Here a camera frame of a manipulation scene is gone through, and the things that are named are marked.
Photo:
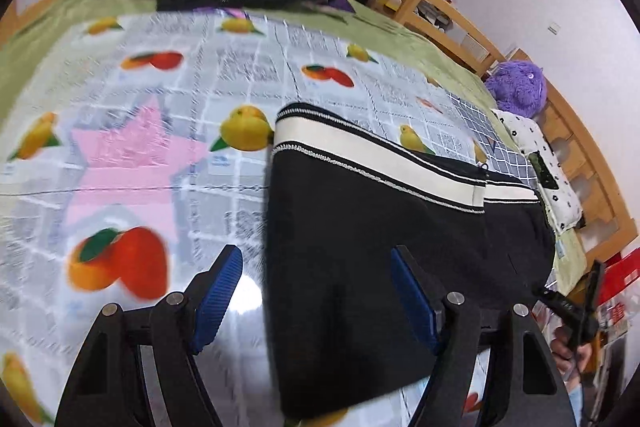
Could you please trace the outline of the person's right hand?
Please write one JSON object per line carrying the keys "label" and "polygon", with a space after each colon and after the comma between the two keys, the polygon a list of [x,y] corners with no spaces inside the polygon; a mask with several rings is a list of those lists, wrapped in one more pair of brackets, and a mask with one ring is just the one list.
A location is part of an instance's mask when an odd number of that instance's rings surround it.
{"label": "person's right hand", "polygon": [[570,347],[570,329],[565,325],[555,329],[550,349],[556,367],[567,384],[579,377],[592,355],[590,343],[576,348]]}

